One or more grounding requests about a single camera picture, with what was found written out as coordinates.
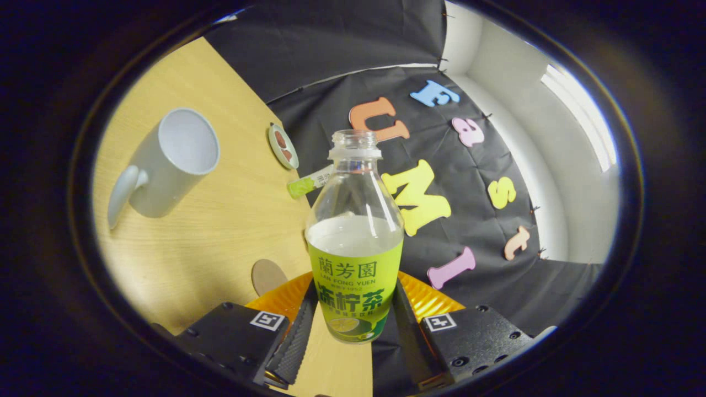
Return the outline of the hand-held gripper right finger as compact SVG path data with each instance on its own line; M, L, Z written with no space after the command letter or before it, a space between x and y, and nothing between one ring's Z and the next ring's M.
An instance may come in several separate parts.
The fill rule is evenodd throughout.
M467 308L402 272L393 311L404 360L419 389L477 378L536 342L491 307Z

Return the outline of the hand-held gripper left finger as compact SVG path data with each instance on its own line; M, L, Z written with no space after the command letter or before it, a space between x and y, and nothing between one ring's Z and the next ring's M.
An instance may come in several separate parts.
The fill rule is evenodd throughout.
M289 387L307 352L317 305L313 276L306 273L247 305L217 305L176 343L236 381Z

